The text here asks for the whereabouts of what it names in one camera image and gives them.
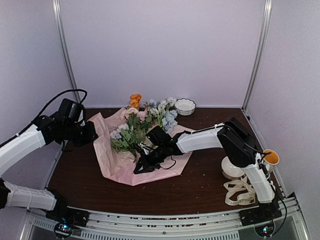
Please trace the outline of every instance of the pink flower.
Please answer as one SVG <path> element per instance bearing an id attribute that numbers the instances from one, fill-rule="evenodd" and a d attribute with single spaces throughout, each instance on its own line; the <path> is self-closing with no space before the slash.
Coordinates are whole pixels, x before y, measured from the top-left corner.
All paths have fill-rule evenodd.
<path id="1" fill-rule="evenodd" d="M 141 121 L 144 121 L 148 115 L 147 110 L 139 111 L 137 114 L 138 118 L 140 118 Z"/>
<path id="2" fill-rule="evenodd" d="M 138 109 L 134 108 L 134 107 L 130 107 L 129 109 L 123 111 L 120 115 L 120 119 L 124 120 L 124 119 L 128 119 L 130 114 L 137 114 L 139 112 Z"/>
<path id="3" fill-rule="evenodd" d="M 127 113 L 127 110 L 124 110 L 121 115 L 120 115 L 120 119 L 121 120 L 125 120 L 126 119 L 126 113 Z"/>

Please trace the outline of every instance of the wooden table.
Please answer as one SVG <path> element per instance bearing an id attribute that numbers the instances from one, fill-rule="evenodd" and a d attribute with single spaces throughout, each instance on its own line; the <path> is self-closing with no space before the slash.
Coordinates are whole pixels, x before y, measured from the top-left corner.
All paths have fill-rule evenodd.
<path id="1" fill-rule="evenodd" d="M 101 112 L 107 118 L 117 109 L 88 109 L 87 117 Z M 250 126 L 237 108 L 197 108 L 191 116 L 179 116 L 180 125 L 203 129 L 236 117 Z M 66 149 L 73 149 L 68 144 Z M 225 204 L 228 182 L 221 171 L 223 149 L 212 148 L 192 153 L 182 175 L 128 186 L 104 178 L 93 144 L 62 154 L 50 180 L 49 189 L 60 192 L 69 206 L 93 211 L 137 215 L 182 215 L 214 213 L 240 209 Z"/>

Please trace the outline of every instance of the white backdrop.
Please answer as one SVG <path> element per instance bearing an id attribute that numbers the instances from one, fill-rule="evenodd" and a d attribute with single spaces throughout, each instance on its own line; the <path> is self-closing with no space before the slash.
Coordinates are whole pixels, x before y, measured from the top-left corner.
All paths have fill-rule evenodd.
<path id="1" fill-rule="evenodd" d="M 240 107 L 264 0 L 61 1 L 66 42 L 86 107 L 173 96 Z"/>
<path id="2" fill-rule="evenodd" d="M 248 111 L 278 152 L 287 194 L 296 193 L 313 240 L 320 222 L 320 2 L 273 2 Z"/>
<path id="3" fill-rule="evenodd" d="M 0 7 L 0 143 L 22 130 L 47 101 L 69 89 L 51 1 L 3 0 Z M 45 114 L 58 110 L 61 99 Z M 41 189 L 59 145 L 52 143 L 16 163 L 3 179 Z M 0 209 L 0 239 L 15 240 L 25 209 Z"/>

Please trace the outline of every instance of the black cable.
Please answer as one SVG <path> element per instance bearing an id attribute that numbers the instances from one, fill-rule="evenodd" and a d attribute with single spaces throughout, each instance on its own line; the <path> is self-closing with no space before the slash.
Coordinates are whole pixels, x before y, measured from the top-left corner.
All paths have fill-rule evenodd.
<path id="1" fill-rule="evenodd" d="M 250 146 L 249 144 L 247 144 L 247 143 L 245 143 L 245 142 L 243 142 L 243 143 L 244 143 L 244 145 L 246 145 L 248 148 L 252 149 L 253 151 L 257 152 L 258 154 L 264 155 L 263 158 L 265 158 L 265 156 L 267 156 L 267 155 L 272 154 L 272 152 L 261 152 L 261 151 L 255 149 L 254 147 Z"/>
<path id="2" fill-rule="evenodd" d="M 8 140 L 4 141 L 3 143 L 0 144 L 0 148 L 2 148 L 4 145 L 8 144 L 9 142 L 11 142 L 12 140 L 14 140 L 15 138 L 17 138 L 18 136 L 20 136 L 21 134 L 23 134 L 26 130 L 28 130 L 28 128 L 30 128 L 34 122 L 37 120 L 37 118 L 39 118 L 41 116 L 41 114 L 46 110 L 46 108 L 54 101 L 56 100 L 58 97 L 60 97 L 63 94 L 66 93 L 70 93 L 70 92 L 83 92 L 84 93 L 84 97 L 82 98 L 82 100 L 80 101 L 80 104 L 86 99 L 88 92 L 86 90 L 83 89 L 68 89 L 65 91 L 60 92 L 58 95 L 56 95 L 55 97 L 53 97 L 50 101 L 47 102 L 46 105 L 44 105 L 44 107 L 41 109 L 41 111 L 37 114 L 37 116 L 24 128 L 22 129 L 20 132 L 18 132 L 16 135 L 10 137 Z"/>
<path id="3" fill-rule="evenodd" d="M 174 161 L 174 164 L 172 164 L 170 167 L 164 168 L 159 164 L 160 168 L 165 169 L 165 170 L 171 169 L 177 163 L 177 160 L 173 159 L 172 156 L 171 156 L 171 160 Z"/>
<path id="4" fill-rule="evenodd" d="M 285 202 L 281 199 L 281 197 L 278 195 L 277 191 L 275 190 L 275 188 L 273 186 L 271 186 L 272 190 L 274 191 L 274 194 L 280 199 L 280 201 L 282 202 L 283 206 L 284 206 L 284 209 L 285 209 L 285 215 L 284 215 L 284 219 L 283 219 L 283 222 L 281 223 L 281 225 L 279 226 L 279 228 L 272 234 L 272 237 L 274 235 L 276 235 L 280 229 L 284 226 L 285 224 L 285 221 L 287 219 L 287 215 L 288 215 L 288 209 L 287 209 L 287 206 L 285 204 Z"/>

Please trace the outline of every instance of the metal bar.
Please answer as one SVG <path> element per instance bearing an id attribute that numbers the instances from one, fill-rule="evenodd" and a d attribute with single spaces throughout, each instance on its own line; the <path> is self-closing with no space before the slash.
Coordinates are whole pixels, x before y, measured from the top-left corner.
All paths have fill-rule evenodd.
<path id="1" fill-rule="evenodd" d="M 288 209 L 288 217 L 300 212 L 294 197 L 284 199 L 284 202 Z M 285 213 L 283 204 L 279 203 L 279 206 L 283 215 L 277 220 L 283 219 Z M 81 235 L 74 235 L 74 237 L 86 240 L 104 239 L 104 237 L 124 240 L 182 240 L 188 237 L 188 239 L 205 240 L 209 235 L 227 234 L 235 230 L 252 228 L 252 225 L 242 226 L 239 211 L 239 209 L 226 211 L 225 214 L 222 212 L 186 214 L 179 219 L 176 215 L 128 215 L 89 210 L 87 226 L 79 227 Z M 44 212 L 33 209 L 32 216 L 35 217 L 34 226 L 52 231 L 55 221 L 47 219 Z"/>
<path id="2" fill-rule="evenodd" d="M 77 89 L 77 84 L 75 81 L 74 72 L 72 70 L 70 56 L 67 48 L 67 42 L 66 42 L 66 36 L 65 36 L 65 30 L 64 25 L 62 21 L 62 14 L 60 9 L 60 0 L 52 0 L 53 4 L 53 11 L 54 11 L 54 17 L 56 21 L 56 25 L 58 28 L 61 48 L 62 48 L 62 56 L 64 60 L 64 65 L 66 69 L 66 73 L 68 75 L 69 83 L 72 89 Z M 78 92 L 73 92 L 75 100 L 79 103 L 80 102 L 80 95 Z"/>
<path id="3" fill-rule="evenodd" d="M 44 188 L 47 188 L 49 183 L 50 183 L 50 180 L 51 180 L 51 178 L 52 178 L 52 176 L 54 174 L 54 171 L 55 171 L 55 169 L 56 169 L 56 167 L 58 165 L 59 159 L 60 159 L 60 157 L 61 157 L 61 155 L 63 153 L 62 151 L 63 151 L 63 146 L 61 145 L 59 150 L 58 150 L 58 152 L 57 152 L 57 154 L 56 154 L 56 156 L 55 156 L 55 158 L 54 158 L 54 163 L 52 164 L 52 167 L 51 167 L 51 170 L 50 170 L 50 174 L 49 174 L 49 176 L 48 176 L 48 178 L 46 180 Z"/>
<path id="4" fill-rule="evenodd" d="M 263 51 L 265 49 L 265 44 L 266 44 L 266 40 L 267 40 L 267 36 L 268 36 L 270 19 L 271 19 L 271 12 L 272 12 L 272 0 L 265 0 L 258 48 L 257 48 L 256 55 L 255 55 L 255 61 L 253 64 L 253 69 L 252 69 L 252 73 L 251 73 L 249 86 L 248 86 L 248 89 L 247 89 L 247 92 L 246 92 L 246 95 L 244 98 L 244 102 L 242 105 L 242 109 L 244 111 L 246 111 L 248 108 L 249 100 L 252 95 L 256 80 L 257 80 L 259 67 L 261 64 L 262 55 L 263 55 Z"/>

